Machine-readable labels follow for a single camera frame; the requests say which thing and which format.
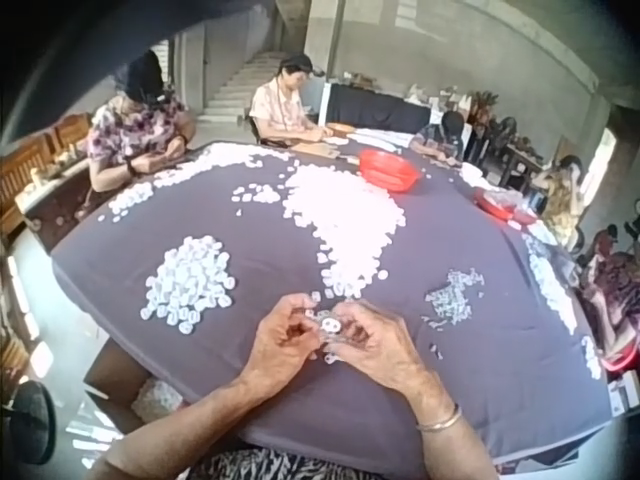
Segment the chair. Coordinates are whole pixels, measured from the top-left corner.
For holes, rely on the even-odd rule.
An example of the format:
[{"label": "chair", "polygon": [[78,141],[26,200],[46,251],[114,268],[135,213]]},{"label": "chair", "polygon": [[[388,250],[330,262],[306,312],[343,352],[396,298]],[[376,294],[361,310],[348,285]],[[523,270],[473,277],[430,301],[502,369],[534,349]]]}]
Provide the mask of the chair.
[{"label": "chair", "polygon": [[69,146],[84,140],[89,134],[90,127],[91,116],[88,113],[79,113],[63,118],[53,129],[56,153],[67,150]]},{"label": "chair", "polygon": [[28,139],[17,150],[0,159],[0,162],[2,162],[0,230],[3,235],[9,236],[23,221],[22,214],[15,204],[16,196],[31,183],[31,169],[44,170],[53,163],[53,155],[46,135],[38,135]]},{"label": "chair", "polygon": [[251,134],[253,138],[256,139],[256,143],[258,145],[264,145],[265,147],[275,147],[275,148],[289,148],[286,142],[282,140],[270,140],[268,138],[262,138],[260,136],[260,132],[258,131],[258,126],[256,125],[255,120],[252,116],[249,115],[249,109],[245,109],[244,112],[244,123],[249,125],[251,129]]}]

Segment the gray tablecloth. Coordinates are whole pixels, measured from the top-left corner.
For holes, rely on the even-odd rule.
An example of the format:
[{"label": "gray tablecloth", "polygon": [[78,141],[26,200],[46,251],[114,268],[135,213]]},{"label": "gray tablecloth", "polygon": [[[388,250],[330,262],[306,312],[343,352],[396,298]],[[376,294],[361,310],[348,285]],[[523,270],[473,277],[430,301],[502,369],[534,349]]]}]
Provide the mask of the gray tablecloth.
[{"label": "gray tablecloth", "polygon": [[[361,147],[351,142],[345,153]],[[594,380],[580,341],[590,331],[578,304],[570,335],[539,293],[521,233],[489,217],[452,171],[406,152],[431,178],[395,195],[407,225],[381,256],[390,272],[365,297],[402,314],[422,358],[436,369],[491,455],[506,461],[581,438],[610,418],[606,383]],[[327,160],[298,155],[303,162]],[[69,298],[160,379],[194,402],[233,379],[245,363],[257,323],[281,295],[323,291],[316,262],[320,240],[274,204],[232,203],[250,182],[284,183],[291,162],[263,158],[263,168],[233,165],[158,190],[119,223],[102,207],[53,252],[56,278]],[[100,215],[107,220],[99,222]],[[145,279],[185,236],[213,235],[231,253],[238,279],[231,308],[207,310],[190,336],[142,321]],[[438,332],[425,292],[450,269],[484,275],[484,297],[470,296],[472,318]],[[332,303],[324,301],[322,307]],[[435,343],[439,360],[430,352]],[[316,361],[253,416],[245,440],[370,472],[418,478],[420,436],[404,401],[348,365]]]}]

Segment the stair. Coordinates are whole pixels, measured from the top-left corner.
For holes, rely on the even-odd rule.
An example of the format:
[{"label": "stair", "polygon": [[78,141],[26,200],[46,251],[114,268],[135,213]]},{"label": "stair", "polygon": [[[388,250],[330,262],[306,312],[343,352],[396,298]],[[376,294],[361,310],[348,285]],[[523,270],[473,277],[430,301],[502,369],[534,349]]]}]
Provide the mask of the stair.
[{"label": "stair", "polygon": [[244,117],[245,108],[251,106],[256,89],[273,78],[285,55],[283,52],[256,55],[207,102],[198,122],[237,125],[238,117]]}]

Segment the hand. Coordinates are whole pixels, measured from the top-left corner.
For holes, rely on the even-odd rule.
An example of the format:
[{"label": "hand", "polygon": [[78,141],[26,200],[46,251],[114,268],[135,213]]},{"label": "hand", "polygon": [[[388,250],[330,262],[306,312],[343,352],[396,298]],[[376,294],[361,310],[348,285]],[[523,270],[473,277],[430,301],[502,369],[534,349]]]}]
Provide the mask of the hand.
[{"label": "hand", "polygon": [[303,293],[282,297],[258,325],[240,380],[266,398],[282,390],[322,344],[318,324],[304,315],[315,306]]},{"label": "hand", "polygon": [[342,302],[333,312],[344,322],[347,342],[331,343],[329,351],[380,385],[405,396],[419,390],[429,376],[411,341],[404,320],[379,313],[370,304]]},{"label": "hand", "polygon": [[139,173],[154,173],[161,170],[167,164],[167,156],[164,153],[145,153],[136,157],[131,166]]},{"label": "hand", "polygon": [[319,142],[324,137],[324,131],[319,128],[313,128],[303,133],[302,138],[307,142]]},{"label": "hand", "polygon": [[184,155],[187,150],[187,145],[184,142],[182,136],[177,136],[169,142],[167,145],[166,155],[169,160],[176,160]]}]

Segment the bracelet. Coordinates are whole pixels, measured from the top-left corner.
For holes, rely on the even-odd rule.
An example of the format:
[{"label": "bracelet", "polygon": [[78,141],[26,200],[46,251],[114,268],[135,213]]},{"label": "bracelet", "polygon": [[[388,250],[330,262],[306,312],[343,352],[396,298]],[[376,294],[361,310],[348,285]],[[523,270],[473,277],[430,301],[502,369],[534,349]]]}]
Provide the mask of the bracelet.
[{"label": "bracelet", "polygon": [[434,423],[431,425],[418,424],[416,425],[416,428],[422,433],[438,433],[453,426],[458,420],[460,420],[460,417],[462,417],[462,409],[460,408],[460,405],[456,403],[455,408],[453,409],[453,414],[444,422]]}]

